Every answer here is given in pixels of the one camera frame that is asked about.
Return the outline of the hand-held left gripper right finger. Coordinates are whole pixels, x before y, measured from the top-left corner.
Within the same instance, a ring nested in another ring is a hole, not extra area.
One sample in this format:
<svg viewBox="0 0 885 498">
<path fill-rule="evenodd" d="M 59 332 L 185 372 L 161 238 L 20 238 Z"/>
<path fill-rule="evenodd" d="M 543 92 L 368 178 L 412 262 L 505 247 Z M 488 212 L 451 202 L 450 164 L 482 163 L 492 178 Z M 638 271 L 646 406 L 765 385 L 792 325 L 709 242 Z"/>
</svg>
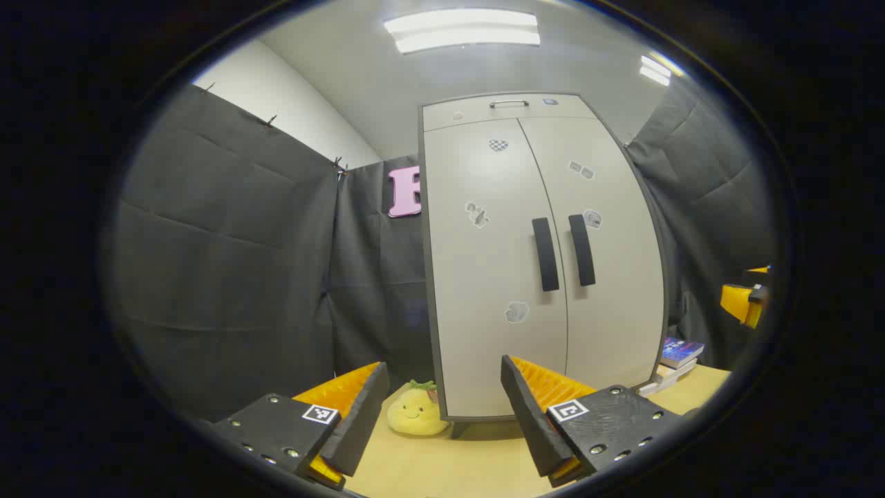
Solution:
<svg viewBox="0 0 885 498">
<path fill-rule="evenodd" d="M 553 488 L 612 473 L 684 421 L 623 385 L 595 389 L 509 354 L 501 385 L 535 469 Z"/>
</svg>

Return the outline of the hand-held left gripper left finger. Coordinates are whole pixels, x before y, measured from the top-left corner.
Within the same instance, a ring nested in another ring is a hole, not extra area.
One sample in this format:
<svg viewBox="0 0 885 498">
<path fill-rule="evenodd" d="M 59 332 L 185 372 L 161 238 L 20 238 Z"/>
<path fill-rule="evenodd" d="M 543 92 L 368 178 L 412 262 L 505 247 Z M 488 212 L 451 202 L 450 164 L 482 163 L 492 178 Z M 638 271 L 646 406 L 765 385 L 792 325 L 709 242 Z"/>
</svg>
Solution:
<svg viewBox="0 0 885 498">
<path fill-rule="evenodd" d="M 295 396 L 265 394 L 211 426 L 265 465 L 341 490 L 360 465 L 388 388 L 388 366 L 373 362 Z"/>
</svg>

